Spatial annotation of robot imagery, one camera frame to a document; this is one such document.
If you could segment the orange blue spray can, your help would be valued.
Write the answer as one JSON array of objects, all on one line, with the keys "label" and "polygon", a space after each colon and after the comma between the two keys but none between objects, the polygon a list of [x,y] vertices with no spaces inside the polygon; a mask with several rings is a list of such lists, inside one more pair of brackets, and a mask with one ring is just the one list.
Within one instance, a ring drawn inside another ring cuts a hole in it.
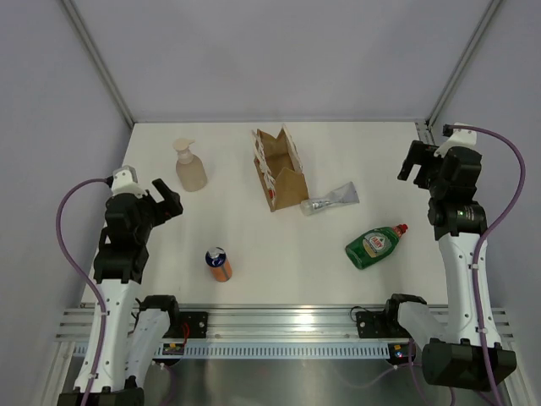
[{"label": "orange blue spray can", "polygon": [[227,258],[226,251],[221,247],[211,247],[205,254],[205,262],[210,271],[220,283],[227,282],[232,277],[232,268]]}]

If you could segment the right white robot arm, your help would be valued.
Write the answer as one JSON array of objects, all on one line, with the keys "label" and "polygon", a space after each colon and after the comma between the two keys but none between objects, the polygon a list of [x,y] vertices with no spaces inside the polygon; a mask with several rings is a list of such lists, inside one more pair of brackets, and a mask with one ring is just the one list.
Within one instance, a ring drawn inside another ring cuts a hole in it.
[{"label": "right white robot arm", "polygon": [[418,166],[413,182],[430,194],[428,219],[444,262],[449,314],[442,325],[422,298],[393,294],[382,318],[388,333],[407,333],[419,346],[428,384],[487,392],[516,369],[516,355],[503,349],[489,302],[487,220],[474,199],[481,159],[466,146],[441,153],[411,144],[398,178],[406,180]]}]

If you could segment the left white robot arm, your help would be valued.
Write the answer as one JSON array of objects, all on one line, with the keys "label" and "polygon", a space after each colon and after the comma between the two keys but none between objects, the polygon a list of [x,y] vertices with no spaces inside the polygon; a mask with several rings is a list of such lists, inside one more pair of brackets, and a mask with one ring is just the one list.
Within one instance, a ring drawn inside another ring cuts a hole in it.
[{"label": "left white robot arm", "polygon": [[149,259],[150,232],[182,215],[178,193],[160,178],[152,182],[160,201],[133,180],[112,175],[102,182],[112,195],[106,202],[94,273],[89,275],[71,255],[66,257],[97,305],[84,363],[74,388],[59,395],[60,405],[144,404],[143,385],[158,343],[176,335],[182,325],[175,297],[137,300]]}]

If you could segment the beige pump soap bottle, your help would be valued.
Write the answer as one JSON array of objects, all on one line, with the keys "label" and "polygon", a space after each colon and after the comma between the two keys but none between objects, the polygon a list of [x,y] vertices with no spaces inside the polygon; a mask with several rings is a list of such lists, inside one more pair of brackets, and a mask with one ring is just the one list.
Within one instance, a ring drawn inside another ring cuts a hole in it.
[{"label": "beige pump soap bottle", "polygon": [[177,152],[177,176],[187,192],[201,190],[208,182],[202,161],[190,150],[193,143],[194,140],[184,138],[179,138],[173,143],[173,149]]}]

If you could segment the green dish soap bottle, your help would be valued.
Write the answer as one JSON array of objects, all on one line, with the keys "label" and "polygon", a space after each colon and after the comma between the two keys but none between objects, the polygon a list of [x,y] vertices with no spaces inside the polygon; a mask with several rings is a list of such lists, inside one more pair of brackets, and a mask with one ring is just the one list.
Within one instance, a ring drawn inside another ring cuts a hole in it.
[{"label": "green dish soap bottle", "polygon": [[407,230],[407,224],[371,229],[345,247],[346,255],[357,269],[366,269],[389,256]]}]

